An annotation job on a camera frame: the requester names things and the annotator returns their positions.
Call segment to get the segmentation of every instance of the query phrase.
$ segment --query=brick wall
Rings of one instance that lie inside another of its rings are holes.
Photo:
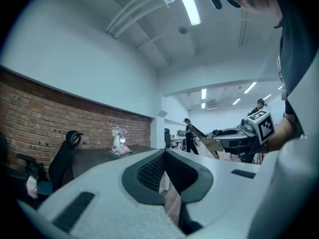
[[[83,132],[81,149],[110,148],[114,126],[127,129],[127,146],[150,145],[150,118],[76,98],[0,68],[0,132],[7,139],[10,167],[23,168],[15,157],[22,153],[47,169],[69,130]]]

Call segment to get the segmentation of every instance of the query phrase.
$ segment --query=person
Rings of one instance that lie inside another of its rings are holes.
[[[190,119],[185,118],[184,123],[186,124],[186,130],[183,131],[183,133],[185,134],[185,137],[186,137],[186,150],[187,150],[187,152],[190,152],[190,150],[192,150],[196,155],[199,155],[197,148],[195,146],[195,143],[194,143],[193,133],[189,127],[189,124],[191,124]]]
[[[282,99],[286,103],[285,117],[276,126],[275,134],[262,145],[260,152],[280,150],[290,139],[303,131],[287,100],[302,79],[318,51],[319,24],[313,15],[317,0],[233,0],[244,10],[262,13],[270,12],[282,28],[278,71],[282,87]]]
[[[250,113],[248,113],[248,116],[261,110],[264,106],[265,106],[265,101],[263,99],[258,99],[257,106]]]

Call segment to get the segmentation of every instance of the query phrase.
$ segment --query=office chair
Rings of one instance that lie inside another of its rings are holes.
[[[171,139],[170,139],[170,134],[169,134],[169,129],[168,128],[164,129],[164,140],[165,140],[165,144],[166,144],[165,148],[170,148],[170,147],[175,148],[175,147],[177,147],[176,144],[174,144],[174,145],[170,144],[171,143]]]
[[[11,181],[16,197],[23,201],[29,199],[26,196],[25,184],[30,175],[37,180],[37,192],[40,202],[43,202],[54,191],[58,190],[62,186],[62,180],[67,168],[72,164],[75,147],[80,144],[82,134],[83,133],[77,131],[69,131],[66,134],[66,140],[62,143],[58,153],[49,166],[48,173],[50,182],[45,176],[42,163],[37,163],[34,158],[27,155],[17,154],[17,158],[25,160],[26,162],[24,173],[6,168],[6,173]]]

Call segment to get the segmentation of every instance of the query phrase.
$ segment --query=fluorescent light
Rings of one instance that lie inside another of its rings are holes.
[[[206,92],[207,92],[207,89],[201,90],[201,98],[202,99],[206,98]]]
[[[198,10],[194,0],[182,0],[192,25],[200,24]]]
[[[233,105],[237,104],[239,101],[240,101],[240,98],[237,99],[237,100],[233,103]]]
[[[256,84],[257,82],[253,82],[252,85],[250,85],[250,87],[244,92],[244,94],[247,94]]]
[[[265,98],[264,98],[264,100],[266,100],[268,97],[270,97],[271,96],[271,94],[270,95],[267,95]]]

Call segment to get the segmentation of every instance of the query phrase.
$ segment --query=mesh panel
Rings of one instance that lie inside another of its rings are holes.
[[[165,153],[158,156],[138,170],[137,179],[145,187],[156,192],[160,190],[160,181],[165,171]]]
[[[192,185],[198,178],[197,171],[172,155],[166,155],[166,171],[176,191],[182,191]]]

